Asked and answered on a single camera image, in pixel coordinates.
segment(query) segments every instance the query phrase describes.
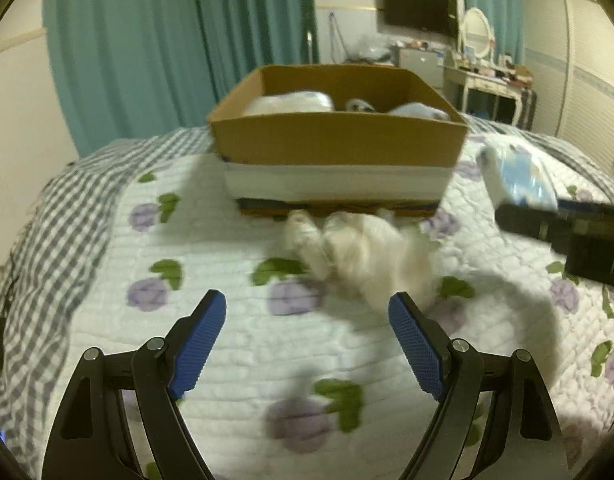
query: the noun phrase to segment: metal pivot bolt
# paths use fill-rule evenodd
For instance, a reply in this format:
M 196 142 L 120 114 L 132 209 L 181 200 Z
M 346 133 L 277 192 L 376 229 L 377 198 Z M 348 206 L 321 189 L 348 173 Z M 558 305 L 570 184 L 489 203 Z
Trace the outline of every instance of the metal pivot bolt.
M 523 363 L 528 363 L 532 360 L 532 355 L 524 348 L 520 348 L 516 351 L 516 357 L 518 357 L 518 359 L 520 359 L 520 361 Z
M 97 348 L 87 348 L 82 354 L 82 358 L 85 359 L 85 361 L 94 361 L 96 357 L 98 357 Z
M 147 342 L 147 348 L 149 350 L 160 350 L 165 345 L 165 339 L 162 337 L 152 337 Z
M 469 343 L 467 343 L 465 339 L 456 339 L 452 342 L 452 346 L 458 352 L 466 352 L 469 350 Z

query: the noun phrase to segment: quilted blanket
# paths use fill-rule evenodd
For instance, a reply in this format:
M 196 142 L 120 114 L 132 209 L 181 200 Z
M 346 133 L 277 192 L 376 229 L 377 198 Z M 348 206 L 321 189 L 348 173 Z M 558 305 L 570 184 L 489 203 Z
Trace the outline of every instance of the quilted blanket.
M 567 275 L 548 247 L 497 229 L 474 159 L 485 143 L 510 142 L 542 158 L 562 196 L 607 199 L 525 140 L 472 134 L 441 209 L 421 224 L 441 243 L 444 264 L 431 316 L 480 351 L 532 353 L 570 466 L 578 468 L 614 411 L 614 290 Z M 238 214 L 214 155 L 175 158 L 136 173 L 69 326 L 44 442 L 85 349 L 135 349 L 164 335 L 208 288 L 217 288 L 228 301 L 225 326 L 180 406 L 214 475 L 397 478 L 436 403 L 420 390 L 384 318 L 313 282 L 283 251 L 282 227 Z M 128 396 L 127 402 L 135 401 Z M 154 474 L 137 414 L 129 412 L 143 470 Z M 484 412 L 476 412 L 463 475 L 478 448 Z

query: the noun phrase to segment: gray cabinet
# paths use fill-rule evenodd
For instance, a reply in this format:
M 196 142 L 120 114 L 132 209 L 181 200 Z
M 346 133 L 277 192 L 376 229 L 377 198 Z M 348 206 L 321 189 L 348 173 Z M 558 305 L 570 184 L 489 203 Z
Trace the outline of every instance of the gray cabinet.
M 415 72 L 431 88 L 443 93 L 443 65 L 435 52 L 416 48 L 396 48 L 394 57 L 396 66 Z

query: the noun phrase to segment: white louvered door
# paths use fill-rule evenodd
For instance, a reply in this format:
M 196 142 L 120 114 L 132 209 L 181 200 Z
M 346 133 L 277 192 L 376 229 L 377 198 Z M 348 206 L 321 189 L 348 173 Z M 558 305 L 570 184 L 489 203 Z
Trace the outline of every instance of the white louvered door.
M 567 79 L 568 32 L 565 0 L 523 0 L 524 64 L 536 91 L 532 131 L 556 135 Z
M 567 0 L 567 7 L 573 70 L 558 136 L 609 173 L 614 159 L 614 27 L 594 1 Z

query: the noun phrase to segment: television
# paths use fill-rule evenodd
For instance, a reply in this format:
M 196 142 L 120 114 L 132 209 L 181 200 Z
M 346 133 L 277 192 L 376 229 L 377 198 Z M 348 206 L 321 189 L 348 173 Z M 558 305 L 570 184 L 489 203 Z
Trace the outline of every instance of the television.
M 458 0 L 383 0 L 385 23 L 458 37 Z

